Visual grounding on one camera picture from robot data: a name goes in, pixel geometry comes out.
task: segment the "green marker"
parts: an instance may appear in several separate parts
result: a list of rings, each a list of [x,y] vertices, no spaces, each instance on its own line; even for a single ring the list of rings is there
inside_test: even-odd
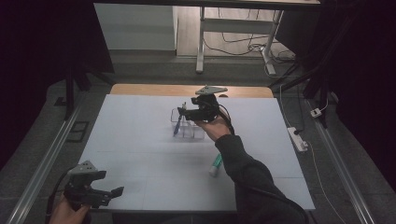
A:
[[[218,171],[219,171],[221,164],[222,164],[222,158],[221,158],[221,154],[219,154],[216,157],[215,161],[213,161],[213,164],[209,170],[209,174],[213,177],[216,177],[218,175]]]

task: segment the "transparent plastic box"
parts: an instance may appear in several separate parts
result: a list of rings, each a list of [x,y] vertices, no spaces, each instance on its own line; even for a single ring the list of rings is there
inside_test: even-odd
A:
[[[174,134],[175,128],[177,126],[178,117],[178,110],[175,108],[172,110],[171,115],[172,134]],[[205,131],[201,127],[198,127],[194,121],[186,120],[184,117],[182,117],[177,134],[174,134],[174,137],[204,139]]]

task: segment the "cable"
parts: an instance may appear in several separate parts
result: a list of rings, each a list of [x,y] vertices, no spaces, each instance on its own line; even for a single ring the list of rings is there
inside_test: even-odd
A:
[[[55,188],[52,190],[51,195],[49,196],[49,200],[47,201],[47,214],[46,214],[46,224],[50,223],[50,216],[52,215],[52,208],[53,208],[53,203],[55,201],[55,195],[56,192],[58,191],[59,185],[61,184],[62,180],[64,177],[67,175],[67,173],[72,170],[74,167],[70,167],[64,173],[61,175],[61,177],[58,179],[58,182],[55,185]]]
[[[280,92],[279,92],[279,101],[280,105],[282,107],[282,112],[283,112],[283,117],[285,118],[285,121],[288,123],[289,127],[291,127],[288,118],[286,117],[285,109],[283,108],[283,103],[282,103],[282,85],[280,85]]]
[[[326,105],[325,105],[322,109],[320,109],[320,111],[326,109],[326,107],[327,107],[328,105],[329,105],[329,98],[326,99]]]
[[[224,33],[221,33],[221,34],[222,34],[224,42],[226,42],[226,43],[235,43],[235,42],[241,42],[241,41],[246,41],[246,40],[250,40],[250,39],[260,39],[260,38],[268,37],[268,35],[260,35],[260,36],[245,38],[245,39],[226,40],[224,37]]]
[[[305,130],[305,122],[304,122],[303,109],[301,107],[301,101],[300,101],[300,88],[299,88],[299,85],[297,85],[297,98],[298,98],[298,106],[300,107],[301,121],[303,123],[303,128],[301,130],[298,130],[299,133],[300,133],[300,132],[303,132]]]
[[[291,51],[291,50],[289,50],[289,49],[282,50],[282,51],[280,51],[277,54],[277,56],[275,56],[274,53],[270,50],[270,53],[271,53],[270,57],[272,59],[274,59],[274,61],[276,63],[294,63],[296,61],[295,58],[289,58],[289,57],[288,58],[281,58],[281,57],[279,57],[279,54],[287,52],[287,51]]]
[[[334,206],[332,206],[332,203],[330,202],[329,198],[328,198],[327,195],[326,195],[326,192],[324,191],[323,185],[322,185],[321,180],[320,180],[320,175],[319,175],[319,171],[318,171],[318,167],[317,167],[317,162],[316,162],[316,159],[315,159],[314,148],[312,147],[312,145],[311,145],[310,142],[307,142],[307,143],[309,144],[309,146],[311,147],[311,150],[312,150],[312,158],[314,159],[314,165],[315,165],[315,169],[317,170],[318,181],[319,181],[321,190],[322,190],[322,192],[323,192],[323,195],[324,195],[324,197],[326,198],[326,200],[327,200],[327,202],[329,203],[329,205],[332,207],[332,210],[334,211],[334,213],[341,219],[341,221],[342,221],[344,224],[346,224],[346,222],[341,218],[341,216],[340,216],[340,215],[338,214],[338,212],[335,210]]]
[[[216,50],[216,51],[220,51],[220,52],[223,52],[223,53],[226,53],[226,54],[230,54],[230,55],[234,55],[234,56],[240,56],[240,55],[249,54],[251,51],[253,51],[252,49],[250,49],[249,51],[244,52],[244,53],[231,53],[231,52],[228,52],[228,51],[225,51],[225,50],[222,50],[222,49],[214,49],[214,48],[211,48],[211,47],[209,47],[209,46],[206,44],[206,41],[205,41],[204,38],[203,38],[203,40],[204,40],[204,44],[205,44],[209,49]]]
[[[235,130],[234,130],[234,128],[233,128],[233,125],[231,124],[231,116],[230,116],[230,113],[228,113],[228,110],[227,110],[227,108],[226,108],[224,105],[219,105],[219,106],[221,106],[221,107],[225,110],[225,112],[227,113],[227,116],[226,116],[225,114],[221,113],[221,112],[219,112],[219,115],[220,115],[220,116],[225,120],[225,122],[227,123],[228,128],[230,129],[231,134],[232,134],[232,135],[235,135]]]
[[[247,15],[246,20],[249,18],[250,10],[249,10],[249,12],[248,12],[248,15]],[[220,8],[220,7],[218,7],[218,14],[219,14],[219,18],[221,19],[221,18],[222,18],[222,13],[221,13],[221,8]],[[256,15],[256,20],[259,18],[259,14],[260,14],[260,10],[258,9],[257,15]],[[245,53],[241,53],[241,54],[239,54],[239,53],[236,53],[236,54],[235,54],[235,53],[231,53],[231,52],[228,52],[228,51],[225,51],[225,50],[222,50],[222,49],[213,49],[213,48],[210,48],[210,47],[205,43],[206,46],[207,46],[208,48],[210,48],[210,49],[217,50],[217,51],[220,51],[220,52],[223,52],[223,53],[227,53],[227,54],[231,54],[231,55],[244,55],[244,54],[250,53],[251,51],[254,51],[254,49],[257,48],[258,46],[260,46],[260,47],[262,46],[262,45],[259,45],[259,44],[250,45],[252,39],[258,39],[258,38],[265,38],[265,37],[268,37],[268,35],[261,35],[261,36],[253,37],[254,34],[252,34],[251,37],[249,37],[249,38],[238,39],[238,40],[231,40],[231,41],[230,41],[230,40],[226,40],[226,39],[225,39],[224,33],[221,33],[221,35],[222,35],[222,38],[223,38],[224,42],[226,42],[226,43],[236,43],[236,42],[241,42],[241,41],[246,41],[246,40],[248,40],[247,49],[248,49],[249,51],[248,51],[248,52],[245,52]]]

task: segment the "pen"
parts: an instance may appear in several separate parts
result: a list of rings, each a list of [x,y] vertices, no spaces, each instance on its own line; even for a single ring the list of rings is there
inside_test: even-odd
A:
[[[221,154],[219,153],[219,155],[213,161],[212,166],[210,167],[209,174],[213,177],[216,177],[218,175],[218,171],[221,164],[222,164],[222,158],[221,158]]]
[[[175,130],[174,130],[174,136],[176,136],[176,135],[177,135],[177,133],[178,133],[178,129],[180,128],[180,122],[181,122],[181,118],[182,118],[182,116],[180,115],[180,116],[178,117],[178,121],[177,121],[177,124],[176,124]]]

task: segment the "desk leg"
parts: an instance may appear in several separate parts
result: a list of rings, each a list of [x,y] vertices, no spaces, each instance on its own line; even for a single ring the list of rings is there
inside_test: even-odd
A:
[[[276,34],[277,26],[279,25],[280,17],[282,16],[283,11],[275,11],[275,19],[273,22],[273,26],[271,28],[270,34],[268,35],[268,41],[267,45],[265,46],[265,49],[262,51],[262,57],[264,58],[265,61],[265,67],[268,70],[268,74],[270,76],[276,75],[271,57],[269,55],[270,50],[271,50],[271,45],[274,41],[274,37]]]
[[[205,8],[201,7],[199,44],[198,44],[197,67],[196,67],[197,74],[202,74],[204,72],[204,27],[205,27]]]

